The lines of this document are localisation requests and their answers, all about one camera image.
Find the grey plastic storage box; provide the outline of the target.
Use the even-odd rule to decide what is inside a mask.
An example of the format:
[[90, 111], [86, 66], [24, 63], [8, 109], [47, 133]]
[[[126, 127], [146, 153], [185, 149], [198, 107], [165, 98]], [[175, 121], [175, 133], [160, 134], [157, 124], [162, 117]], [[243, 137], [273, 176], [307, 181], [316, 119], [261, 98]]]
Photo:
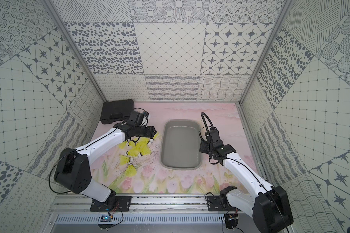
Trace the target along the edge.
[[201, 166], [199, 151], [199, 123], [187, 119], [173, 119], [164, 126], [160, 162], [172, 170], [195, 170]]

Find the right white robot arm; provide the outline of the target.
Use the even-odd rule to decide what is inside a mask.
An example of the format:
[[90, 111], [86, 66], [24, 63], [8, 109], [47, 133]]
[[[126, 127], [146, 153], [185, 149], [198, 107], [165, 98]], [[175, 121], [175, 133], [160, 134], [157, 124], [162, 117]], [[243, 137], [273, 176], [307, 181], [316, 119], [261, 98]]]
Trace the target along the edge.
[[293, 224], [286, 191], [252, 170], [235, 148], [223, 143], [215, 127], [201, 137], [200, 152], [209, 156], [212, 165], [220, 164], [229, 170], [248, 191], [244, 194], [234, 186], [223, 189], [220, 202], [224, 208], [236, 208], [249, 215], [261, 233], [278, 233]]

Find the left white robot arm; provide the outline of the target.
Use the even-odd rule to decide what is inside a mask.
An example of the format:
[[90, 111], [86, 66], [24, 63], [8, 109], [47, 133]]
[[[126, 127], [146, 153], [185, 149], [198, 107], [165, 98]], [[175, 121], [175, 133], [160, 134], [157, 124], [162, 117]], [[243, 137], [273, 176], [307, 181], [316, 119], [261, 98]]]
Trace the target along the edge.
[[64, 149], [53, 167], [54, 181], [68, 191], [102, 204], [107, 210], [113, 209], [116, 205], [115, 191], [93, 179], [90, 165], [108, 150], [132, 137], [154, 137], [157, 131], [155, 127], [147, 125], [148, 120], [147, 111], [132, 111], [128, 119], [115, 124], [97, 139], [75, 149]]

